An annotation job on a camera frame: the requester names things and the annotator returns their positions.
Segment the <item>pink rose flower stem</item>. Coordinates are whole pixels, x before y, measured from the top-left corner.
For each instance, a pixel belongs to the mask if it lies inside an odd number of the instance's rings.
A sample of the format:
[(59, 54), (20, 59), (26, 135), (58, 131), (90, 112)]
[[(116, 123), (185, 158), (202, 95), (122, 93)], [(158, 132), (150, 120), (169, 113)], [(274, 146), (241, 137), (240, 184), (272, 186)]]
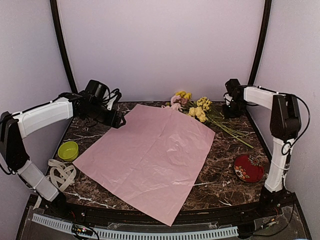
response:
[(187, 95), (181, 96), (181, 95), (174, 95), (170, 102), (167, 102), (166, 105), (162, 105), (161, 108), (163, 109), (171, 109), (175, 111), (182, 111), (183, 107), (187, 104), (189, 101), (189, 97)]

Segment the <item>yellow daisy flower bunch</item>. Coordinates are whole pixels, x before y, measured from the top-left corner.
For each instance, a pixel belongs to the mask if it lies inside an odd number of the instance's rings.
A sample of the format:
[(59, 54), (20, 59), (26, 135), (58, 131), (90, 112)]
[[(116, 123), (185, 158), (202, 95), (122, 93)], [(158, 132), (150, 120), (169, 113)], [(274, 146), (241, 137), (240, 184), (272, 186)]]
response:
[(205, 110), (205, 111), (207, 111), (207, 110), (209, 110), (209, 109), (216, 109), (215, 107), (214, 107), (214, 104), (213, 104), (213, 102), (211, 101), (211, 100), (209, 100), (207, 97), (202, 97), (202, 98), (200, 98), (200, 99), (198, 99), (197, 101), (196, 101), (196, 103), (195, 103), (195, 105), (196, 105), (196, 107), (201, 107), (203, 110)]

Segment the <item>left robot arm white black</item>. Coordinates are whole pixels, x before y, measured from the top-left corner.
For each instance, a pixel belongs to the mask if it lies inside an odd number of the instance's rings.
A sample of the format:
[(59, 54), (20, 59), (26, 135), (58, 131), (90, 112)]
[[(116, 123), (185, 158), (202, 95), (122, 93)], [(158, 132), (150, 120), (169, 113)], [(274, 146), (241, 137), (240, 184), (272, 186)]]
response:
[(118, 129), (126, 124), (124, 114), (114, 109), (122, 97), (119, 88), (91, 79), (79, 93), (63, 92), (55, 99), (0, 116), (0, 155), (4, 161), (0, 169), (8, 176), (17, 175), (27, 186), (51, 203), (51, 210), (60, 218), (67, 218), (70, 206), (64, 202), (62, 190), (54, 186), (32, 161), (28, 145), (30, 136), (45, 128), (74, 117)]

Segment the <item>pink purple wrapping paper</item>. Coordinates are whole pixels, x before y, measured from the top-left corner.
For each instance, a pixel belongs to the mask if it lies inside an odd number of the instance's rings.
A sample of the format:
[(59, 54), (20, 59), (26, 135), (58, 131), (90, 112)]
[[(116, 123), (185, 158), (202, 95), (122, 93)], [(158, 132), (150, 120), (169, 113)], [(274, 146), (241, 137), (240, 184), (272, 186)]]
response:
[(215, 132), (177, 110), (136, 105), (74, 165), (135, 209), (171, 226), (212, 147)]

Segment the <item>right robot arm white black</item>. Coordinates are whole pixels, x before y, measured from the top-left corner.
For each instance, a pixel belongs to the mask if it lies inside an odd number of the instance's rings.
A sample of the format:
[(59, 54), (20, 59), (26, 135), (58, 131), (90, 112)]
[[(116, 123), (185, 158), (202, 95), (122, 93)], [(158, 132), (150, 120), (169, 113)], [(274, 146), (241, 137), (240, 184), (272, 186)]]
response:
[(248, 105), (271, 111), (269, 129), (273, 136), (273, 152), (264, 188), (271, 193), (281, 191), (290, 168), (292, 148), (302, 127), (297, 97), (261, 86), (241, 85), (236, 78), (228, 80), (225, 87), (223, 114), (226, 118), (240, 117)]

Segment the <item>yellow fuzzy poppy stem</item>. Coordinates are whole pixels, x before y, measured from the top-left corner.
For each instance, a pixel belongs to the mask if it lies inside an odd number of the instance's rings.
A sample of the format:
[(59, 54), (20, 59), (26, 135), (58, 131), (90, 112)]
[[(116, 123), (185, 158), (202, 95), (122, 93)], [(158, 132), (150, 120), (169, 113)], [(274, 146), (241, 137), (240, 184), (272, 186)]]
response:
[(194, 104), (196, 101), (192, 99), (192, 93), (184, 90), (178, 91), (174, 94), (172, 102), (179, 103), (182, 106), (187, 104)]

